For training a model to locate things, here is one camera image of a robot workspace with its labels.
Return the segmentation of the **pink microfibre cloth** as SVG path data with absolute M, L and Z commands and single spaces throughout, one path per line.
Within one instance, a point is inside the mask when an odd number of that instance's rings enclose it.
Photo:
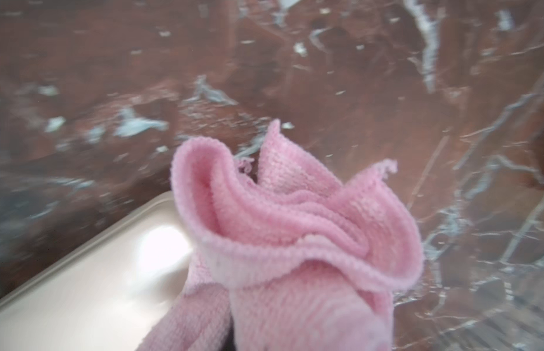
M 194 137 L 170 184 L 193 244 L 184 288 L 141 350 L 390 350 L 397 291 L 420 278 L 417 224 L 385 179 L 342 182 L 279 121 L 252 161 Z

